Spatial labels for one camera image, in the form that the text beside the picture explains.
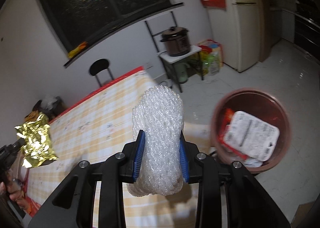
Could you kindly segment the person's left hand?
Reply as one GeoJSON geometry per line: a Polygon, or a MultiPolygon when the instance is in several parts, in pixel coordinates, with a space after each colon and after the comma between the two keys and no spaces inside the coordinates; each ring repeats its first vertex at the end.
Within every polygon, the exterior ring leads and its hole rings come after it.
{"type": "Polygon", "coordinates": [[[4,182],[1,182],[1,196],[5,196],[7,193],[9,194],[9,198],[17,203],[17,205],[23,209],[28,209],[28,202],[25,200],[23,193],[20,188],[17,187],[17,184],[14,182],[5,185],[4,182]]]}

